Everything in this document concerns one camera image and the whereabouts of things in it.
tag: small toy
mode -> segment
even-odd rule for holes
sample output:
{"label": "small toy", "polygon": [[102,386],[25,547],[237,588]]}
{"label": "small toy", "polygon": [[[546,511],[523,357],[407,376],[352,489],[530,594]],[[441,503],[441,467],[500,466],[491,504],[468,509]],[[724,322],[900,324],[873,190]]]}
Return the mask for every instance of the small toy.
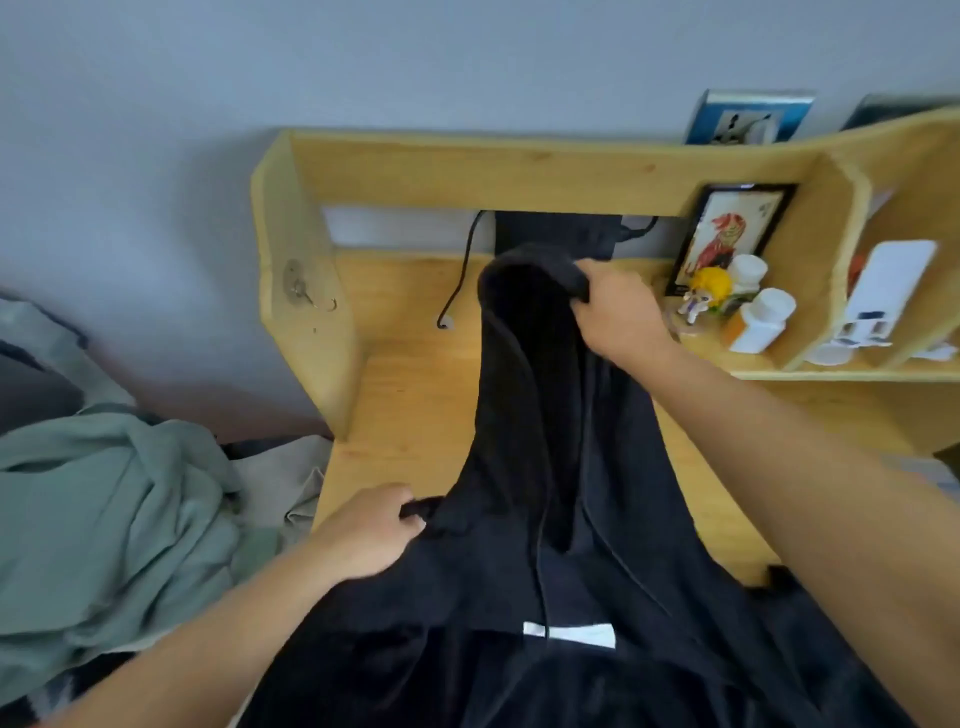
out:
{"label": "small toy", "polygon": [[688,326],[693,326],[697,316],[717,308],[733,291],[733,280],[723,268],[701,268],[690,279],[689,290],[684,293],[684,302],[677,313],[685,316]]}

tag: wooden desk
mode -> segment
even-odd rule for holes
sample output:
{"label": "wooden desk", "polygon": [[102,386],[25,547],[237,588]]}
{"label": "wooden desk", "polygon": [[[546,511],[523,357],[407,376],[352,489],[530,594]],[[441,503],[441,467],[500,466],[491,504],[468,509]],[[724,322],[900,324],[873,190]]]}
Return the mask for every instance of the wooden desk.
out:
{"label": "wooden desk", "polygon": [[[456,481],[473,437],[480,364],[474,292],[476,275],[485,263],[471,264],[463,292],[451,308],[456,328],[444,332],[434,322],[456,280],[456,265],[412,258],[397,267],[395,261],[388,265],[378,255],[339,256],[356,325],[372,353],[360,377],[349,439],[333,448],[317,522],[359,488],[399,480],[425,497],[446,493]],[[651,273],[649,261],[625,265]],[[398,287],[409,294],[399,296],[403,307],[396,304]],[[804,407],[830,431],[861,446],[913,452],[867,383],[758,385]],[[687,505],[710,553],[744,583],[758,583],[766,566],[777,562],[776,554],[679,426],[659,409],[658,418]]]}

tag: picture frame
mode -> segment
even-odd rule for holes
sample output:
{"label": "picture frame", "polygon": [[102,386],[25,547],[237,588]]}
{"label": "picture frame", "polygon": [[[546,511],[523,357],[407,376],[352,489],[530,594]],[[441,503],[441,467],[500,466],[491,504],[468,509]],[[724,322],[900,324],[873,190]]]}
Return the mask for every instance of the picture frame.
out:
{"label": "picture frame", "polygon": [[761,255],[796,191],[796,184],[704,185],[665,294],[682,296],[700,268]]}

